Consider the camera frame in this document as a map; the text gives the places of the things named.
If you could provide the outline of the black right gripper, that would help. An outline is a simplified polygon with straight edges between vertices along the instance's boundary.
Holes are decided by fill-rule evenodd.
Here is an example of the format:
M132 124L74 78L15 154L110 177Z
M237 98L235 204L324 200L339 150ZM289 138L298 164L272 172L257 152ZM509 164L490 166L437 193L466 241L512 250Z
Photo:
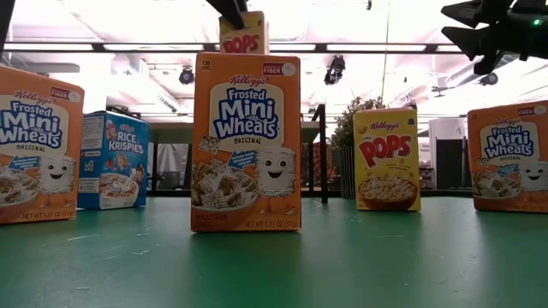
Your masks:
M546 0L471 0L441 8L450 19L471 28L443 27L442 34L474 64L476 74L489 74L504 54L515 53L521 61L530 56L547 58Z

